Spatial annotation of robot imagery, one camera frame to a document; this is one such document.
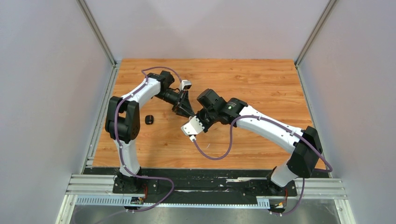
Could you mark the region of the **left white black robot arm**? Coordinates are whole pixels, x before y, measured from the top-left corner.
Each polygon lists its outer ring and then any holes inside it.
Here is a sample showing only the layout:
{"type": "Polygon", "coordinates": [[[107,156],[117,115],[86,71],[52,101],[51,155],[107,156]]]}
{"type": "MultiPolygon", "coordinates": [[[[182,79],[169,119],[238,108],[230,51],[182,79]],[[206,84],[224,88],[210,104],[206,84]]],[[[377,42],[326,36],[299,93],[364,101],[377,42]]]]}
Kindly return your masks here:
{"type": "Polygon", "coordinates": [[[140,132],[140,110],[153,97],[172,105],[172,111],[182,117],[194,116],[189,101],[189,80],[181,80],[178,88],[171,85],[175,79],[168,71],[160,74],[145,74],[144,80],[128,94],[113,96],[108,103],[105,131],[114,140],[120,159],[120,170],[115,179],[116,186],[132,193],[143,187],[141,166],[137,159],[136,138],[140,132]]]}

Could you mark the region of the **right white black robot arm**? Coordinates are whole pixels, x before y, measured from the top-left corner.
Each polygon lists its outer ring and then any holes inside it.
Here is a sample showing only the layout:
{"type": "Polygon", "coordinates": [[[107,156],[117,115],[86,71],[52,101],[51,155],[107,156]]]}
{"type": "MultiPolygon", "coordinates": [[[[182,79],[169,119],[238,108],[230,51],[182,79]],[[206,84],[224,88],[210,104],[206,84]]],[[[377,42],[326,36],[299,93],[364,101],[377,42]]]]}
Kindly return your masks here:
{"type": "Polygon", "coordinates": [[[280,194],[296,178],[310,178],[317,162],[323,159],[318,132],[311,126],[302,129],[287,125],[238,98],[225,101],[212,89],[206,89],[197,100],[202,109],[190,118],[194,130],[190,136],[206,133],[219,122],[254,132],[290,153],[289,159],[267,176],[267,190],[273,195],[280,194]]]}

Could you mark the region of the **black earbud charging case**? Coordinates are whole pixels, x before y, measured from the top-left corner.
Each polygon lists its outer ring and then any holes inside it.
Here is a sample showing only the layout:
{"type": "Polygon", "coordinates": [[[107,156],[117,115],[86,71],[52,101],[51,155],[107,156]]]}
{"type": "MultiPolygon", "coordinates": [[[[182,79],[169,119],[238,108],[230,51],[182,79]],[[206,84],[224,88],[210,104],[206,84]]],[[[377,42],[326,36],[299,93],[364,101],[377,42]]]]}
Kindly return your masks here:
{"type": "Polygon", "coordinates": [[[153,115],[146,115],[144,121],[145,121],[146,125],[152,125],[154,123],[154,116],[153,115]]]}

